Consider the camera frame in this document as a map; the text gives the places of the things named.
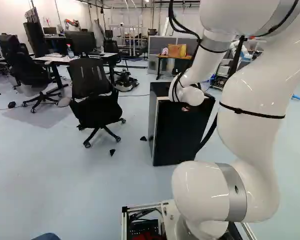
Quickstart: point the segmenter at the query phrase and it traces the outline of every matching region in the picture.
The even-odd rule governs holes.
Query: black cabinet
[[[170,82],[150,84],[148,139],[154,166],[175,165],[195,158],[215,104],[210,95],[199,106],[171,102],[169,86]]]

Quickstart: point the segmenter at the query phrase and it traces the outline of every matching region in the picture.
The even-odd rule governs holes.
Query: water bottle
[[[74,52],[71,50],[70,45],[67,45],[67,46],[68,46],[68,48],[67,48],[68,56],[69,56],[69,58],[72,59],[72,58],[75,56],[75,54],[74,54]]]

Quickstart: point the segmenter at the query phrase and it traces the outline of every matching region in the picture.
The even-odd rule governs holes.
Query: keyboard
[[[62,58],[63,56],[61,54],[55,54],[55,53],[50,53],[46,55],[47,57],[54,57],[54,58]]]
[[[89,53],[89,55],[104,56],[105,54],[104,53],[99,53],[99,52],[96,52],[96,51],[92,51],[92,52]]]

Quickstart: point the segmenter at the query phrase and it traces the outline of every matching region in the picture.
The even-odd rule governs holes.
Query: black computer tower
[[[36,58],[49,53],[44,32],[38,22],[24,22],[25,33]]]

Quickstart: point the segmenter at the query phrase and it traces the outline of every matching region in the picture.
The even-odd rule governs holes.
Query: gray cubicle partition
[[[186,53],[192,55],[195,51],[197,40],[196,38],[172,37],[172,36],[149,36],[148,42],[148,74],[157,74],[158,58],[157,55],[162,53],[168,44],[186,44]],[[172,70],[175,65],[175,60],[172,58],[162,59],[161,74],[172,76]]]

